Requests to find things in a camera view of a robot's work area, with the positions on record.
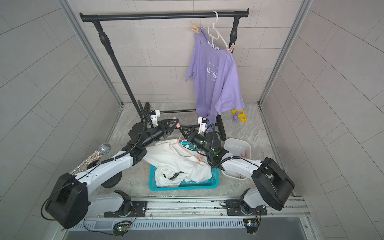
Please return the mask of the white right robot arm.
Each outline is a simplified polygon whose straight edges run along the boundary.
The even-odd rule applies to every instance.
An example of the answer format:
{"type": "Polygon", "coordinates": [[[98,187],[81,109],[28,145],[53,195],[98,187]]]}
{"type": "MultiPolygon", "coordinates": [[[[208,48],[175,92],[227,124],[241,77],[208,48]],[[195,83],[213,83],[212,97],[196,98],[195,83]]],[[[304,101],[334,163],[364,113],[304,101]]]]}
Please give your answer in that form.
{"type": "Polygon", "coordinates": [[[195,128],[179,127],[183,137],[203,151],[211,168],[240,174],[253,180],[256,187],[247,189],[239,199],[239,208],[250,215],[259,206],[270,206],[280,211],[295,188],[294,182],[271,158],[263,161],[236,156],[221,146],[215,132],[201,135],[195,128]]]}

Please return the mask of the white garment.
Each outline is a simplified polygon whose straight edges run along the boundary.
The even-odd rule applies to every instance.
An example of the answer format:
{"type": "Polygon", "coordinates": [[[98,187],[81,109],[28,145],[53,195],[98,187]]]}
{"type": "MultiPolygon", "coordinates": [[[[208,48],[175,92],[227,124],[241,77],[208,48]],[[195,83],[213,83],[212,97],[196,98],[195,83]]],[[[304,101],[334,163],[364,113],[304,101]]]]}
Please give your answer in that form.
{"type": "Polygon", "coordinates": [[[212,178],[212,169],[205,157],[198,164],[199,153],[176,145],[178,139],[160,141],[147,148],[144,161],[156,168],[154,176],[159,188],[179,187],[182,182],[197,184],[212,178]]]}

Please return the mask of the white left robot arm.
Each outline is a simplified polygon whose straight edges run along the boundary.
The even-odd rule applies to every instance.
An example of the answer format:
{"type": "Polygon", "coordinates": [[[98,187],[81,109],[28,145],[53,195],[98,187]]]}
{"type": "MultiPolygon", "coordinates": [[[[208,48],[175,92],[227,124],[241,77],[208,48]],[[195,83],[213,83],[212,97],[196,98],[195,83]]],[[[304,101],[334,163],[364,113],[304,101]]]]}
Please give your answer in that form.
{"type": "Polygon", "coordinates": [[[133,213],[131,197],[123,191],[92,196],[99,186],[113,187],[122,178],[122,171],[136,165],[147,153],[147,146],[167,138],[178,127],[179,119],[158,122],[147,128],[147,121],[133,125],[131,140],[115,156],[78,173],[60,176],[51,195],[43,205],[44,211],[65,229],[70,229],[89,216],[111,214],[126,217],[133,213]]]}

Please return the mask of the purple t-shirt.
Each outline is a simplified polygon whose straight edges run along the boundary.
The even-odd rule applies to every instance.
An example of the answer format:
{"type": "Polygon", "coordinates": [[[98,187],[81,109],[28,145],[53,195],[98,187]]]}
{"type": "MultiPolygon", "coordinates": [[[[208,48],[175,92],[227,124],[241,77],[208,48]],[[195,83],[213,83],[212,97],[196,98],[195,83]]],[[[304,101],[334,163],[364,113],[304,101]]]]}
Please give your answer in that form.
{"type": "Polygon", "coordinates": [[[189,79],[194,83],[196,110],[210,123],[214,124],[217,115],[226,111],[244,109],[233,54],[212,45],[212,38],[204,29],[195,34],[195,47],[186,81],[189,79]]]}

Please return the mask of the pink wire hanger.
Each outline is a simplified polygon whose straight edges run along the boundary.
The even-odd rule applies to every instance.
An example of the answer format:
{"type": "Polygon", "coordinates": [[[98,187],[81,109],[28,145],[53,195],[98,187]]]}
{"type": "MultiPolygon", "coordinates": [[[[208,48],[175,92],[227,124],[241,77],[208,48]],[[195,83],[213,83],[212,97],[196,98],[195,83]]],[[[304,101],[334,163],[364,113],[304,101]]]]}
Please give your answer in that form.
{"type": "Polygon", "coordinates": [[[186,140],[181,140],[181,137],[182,137],[182,135],[180,135],[180,137],[178,138],[176,145],[179,145],[182,148],[184,148],[189,155],[192,155],[192,154],[190,154],[190,151],[198,152],[198,150],[195,146],[193,146],[191,143],[189,143],[186,140]]]}

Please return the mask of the beige clothespin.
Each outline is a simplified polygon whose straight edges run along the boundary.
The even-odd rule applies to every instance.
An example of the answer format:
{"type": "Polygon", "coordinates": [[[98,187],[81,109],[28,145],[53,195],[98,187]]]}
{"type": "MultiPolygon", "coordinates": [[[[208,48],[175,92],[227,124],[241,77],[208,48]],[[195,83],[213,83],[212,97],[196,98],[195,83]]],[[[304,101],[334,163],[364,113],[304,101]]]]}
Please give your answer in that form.
{"type": "Polygon", "coordinates": [[[190,24],[193,27],[191,30],[196,34],[200,34],[199,28],[192,21],[190,21],[190,24]]]}

